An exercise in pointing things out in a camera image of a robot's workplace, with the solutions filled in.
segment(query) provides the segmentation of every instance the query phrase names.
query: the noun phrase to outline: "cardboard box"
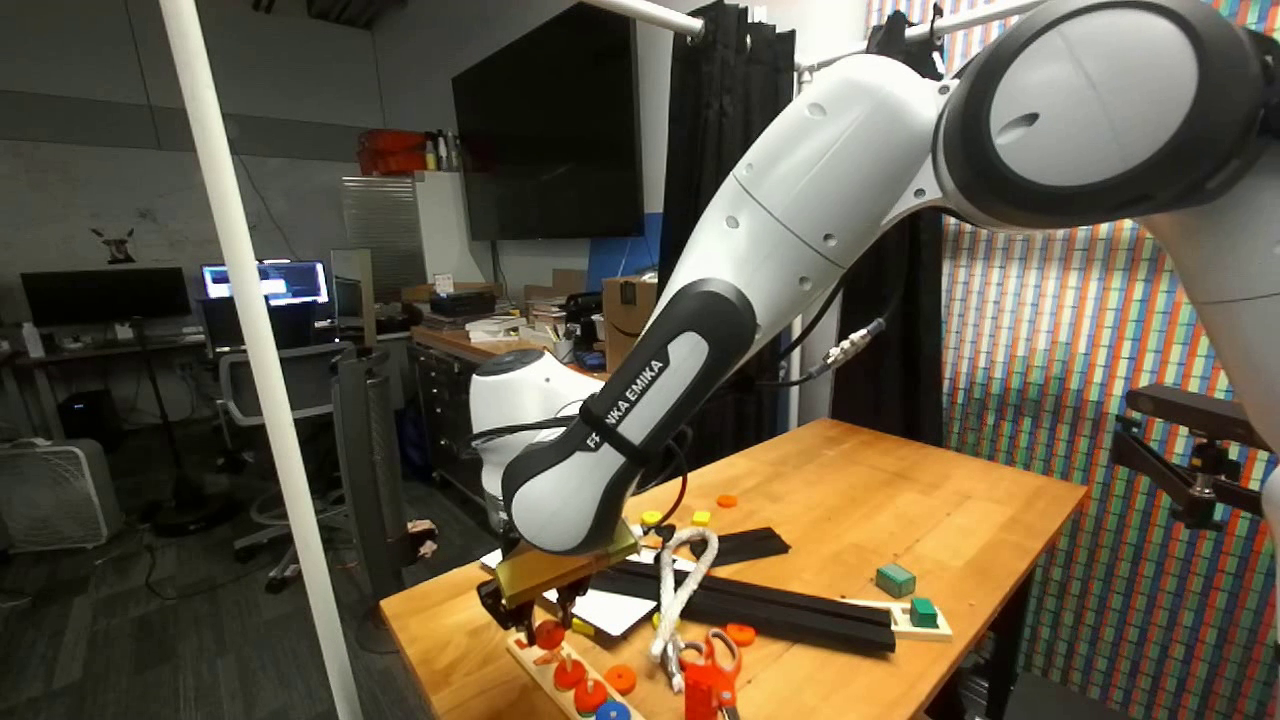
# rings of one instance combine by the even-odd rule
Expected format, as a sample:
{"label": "cardboard box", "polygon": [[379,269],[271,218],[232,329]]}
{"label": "cardboard box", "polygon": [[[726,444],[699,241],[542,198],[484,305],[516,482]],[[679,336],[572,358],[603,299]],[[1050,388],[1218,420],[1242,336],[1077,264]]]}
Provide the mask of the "cardboard box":
{"label": "cardboard box", "polygon": [[606,274],[598,290],[603,311],[603,367],[614,373],[632,350],[655,307],[658,284],[642,274]]}

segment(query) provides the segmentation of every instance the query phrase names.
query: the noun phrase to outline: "tabletop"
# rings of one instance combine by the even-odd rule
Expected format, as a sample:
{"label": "tabletop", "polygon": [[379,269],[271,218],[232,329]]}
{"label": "tabletop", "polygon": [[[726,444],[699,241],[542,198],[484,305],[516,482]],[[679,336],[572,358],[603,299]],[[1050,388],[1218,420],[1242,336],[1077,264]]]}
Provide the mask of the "tabletop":
{"label": "tabletop", "polygon": [[[629,503],[658,510],[677,482]],[[717,532],[770,524],[792,553],[717,568],[717,575],[774,582],[827,598],[888,598],[879,562],[917,573],[952,635],[901,635],[891,655],[853,655],[759,635],[737,687],[745,715],[921,715],[962,651],[1023,582],[1083,488],[871,429],[810,420],[686,477],[677,524],[710,510]],[[525,677],[503,630],[476,605],[478,568],[457,568],[387,594],[385,620],[441,720],[561,715]],[[642,665],[651,625],[618,643],[572,635],[589,665]],[[639,678],[629,695],[642,715],[679,715],[679,700]]]}

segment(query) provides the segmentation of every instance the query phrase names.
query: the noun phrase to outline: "computer screen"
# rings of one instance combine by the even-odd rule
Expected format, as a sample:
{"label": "computer screen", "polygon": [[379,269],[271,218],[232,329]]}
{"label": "computer screen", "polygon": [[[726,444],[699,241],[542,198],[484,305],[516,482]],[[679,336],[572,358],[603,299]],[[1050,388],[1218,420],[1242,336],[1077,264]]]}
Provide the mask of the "computer screen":
{"label": "computer screen", "polygon": [[181,269],[18,270],[30,323],[126,323],[193,315]]}
{"label": "computer screen", "polygon": [[[321,260],[264,260],[257,274],[271,307],[328,305],[328,274]],[[200,278],[204,278],[204,299],[232,296],[232,270],[224,264],[204,264]]]}

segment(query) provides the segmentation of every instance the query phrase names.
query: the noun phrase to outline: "floor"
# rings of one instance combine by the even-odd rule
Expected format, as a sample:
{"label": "floor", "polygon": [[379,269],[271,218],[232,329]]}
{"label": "floor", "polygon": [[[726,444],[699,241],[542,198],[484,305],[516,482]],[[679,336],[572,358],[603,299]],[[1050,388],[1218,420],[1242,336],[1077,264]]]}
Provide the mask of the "floor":
{"label": "floor", "polygon": [[[245,496],[250,470],[217,466],[217,434],[181,434],[185,462],[213,488]],[[336,715],[298,582],[264,592],[264,568],[232,559],[246,515],[162,541],[138,515],[162,496],[166,444],[122,440],[113,452],[126,524],[93,553],[22,553],[0,559],[0,720],[312,720]],[[441,553],[409,579],[476,559],[491,537],[446,488],[403,479],[409,515],[432,515]],[[342,635],[371,720],[432,715],[409,669],[357,592],[351,553],[336,537],[328,562]]]}

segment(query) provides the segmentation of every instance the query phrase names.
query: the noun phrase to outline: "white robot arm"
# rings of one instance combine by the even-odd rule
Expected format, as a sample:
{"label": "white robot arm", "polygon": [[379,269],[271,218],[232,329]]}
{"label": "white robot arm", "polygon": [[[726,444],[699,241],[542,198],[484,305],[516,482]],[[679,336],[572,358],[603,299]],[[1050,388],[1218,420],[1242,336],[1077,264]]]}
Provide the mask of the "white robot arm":
{"label": "white robot arm", "polygon": [[[959,78],[888,57],[830,63],[718,185],[606,384],[583,388],[562,429],[488,452],[509,528],[542,553],[606,542],[717,384],[924,208],[1019,229],[1147,215],[1254,433],[1280,447],[1272,72],[1276,44],[1199,0],[1039,2]],[[491,409],[472,402],[472,423],[525,420]]]}

